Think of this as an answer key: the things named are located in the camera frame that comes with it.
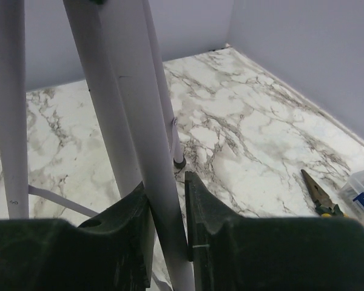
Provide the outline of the yellow handled pliers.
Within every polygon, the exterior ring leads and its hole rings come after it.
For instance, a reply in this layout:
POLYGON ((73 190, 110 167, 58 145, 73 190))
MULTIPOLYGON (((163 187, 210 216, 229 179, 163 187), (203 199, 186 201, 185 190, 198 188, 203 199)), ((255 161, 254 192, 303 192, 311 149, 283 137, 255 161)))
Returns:
POLYGON ((318 215, 322 217, 348 217, 304 169, 301 169, 301 174, 318 215))

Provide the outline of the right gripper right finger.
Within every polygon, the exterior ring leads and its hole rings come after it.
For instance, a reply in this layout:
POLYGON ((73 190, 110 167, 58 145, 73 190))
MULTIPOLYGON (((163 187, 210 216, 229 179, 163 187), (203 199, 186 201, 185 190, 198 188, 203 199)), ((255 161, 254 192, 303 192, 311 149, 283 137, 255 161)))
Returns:
POLYGON ((184 176, 189 259, 197 290, 254 290, 253 221, 213 195, 195 172, 184 176))

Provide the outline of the lilac music stand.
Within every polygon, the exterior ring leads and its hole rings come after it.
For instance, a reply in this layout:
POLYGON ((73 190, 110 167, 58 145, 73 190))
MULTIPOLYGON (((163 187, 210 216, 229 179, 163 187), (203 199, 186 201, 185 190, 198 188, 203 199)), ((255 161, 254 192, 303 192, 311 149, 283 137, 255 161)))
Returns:
MULTIPOLYGON (((174 290, 194 290, 172 162, 177 131, 147 1, 65 1, 99 126, 122 198, 143 183, 174 290)), ((0 152, 7 220, 0 220, 0 290, 87 288, 100 214, 28 183, 25 5, 0 1, 0 152)))

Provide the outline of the clear plastic screw box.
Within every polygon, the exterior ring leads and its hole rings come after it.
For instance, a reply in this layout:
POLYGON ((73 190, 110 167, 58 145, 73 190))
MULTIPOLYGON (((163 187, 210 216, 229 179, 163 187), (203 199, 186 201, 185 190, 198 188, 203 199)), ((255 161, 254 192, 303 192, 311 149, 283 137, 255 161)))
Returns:
POLYGON ((339 191, 339 197, 364 225, 364 170, 349 176, 345 185, 339 191))

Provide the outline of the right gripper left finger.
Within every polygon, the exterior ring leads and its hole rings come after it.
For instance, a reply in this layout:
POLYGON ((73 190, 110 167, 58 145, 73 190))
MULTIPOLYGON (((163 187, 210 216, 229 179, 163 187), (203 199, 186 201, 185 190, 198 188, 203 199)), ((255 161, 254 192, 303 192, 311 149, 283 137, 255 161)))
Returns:
POLYGON ((87 288, 150 287, 155 226, 143 183, 79 229, 91 236, 87 288))

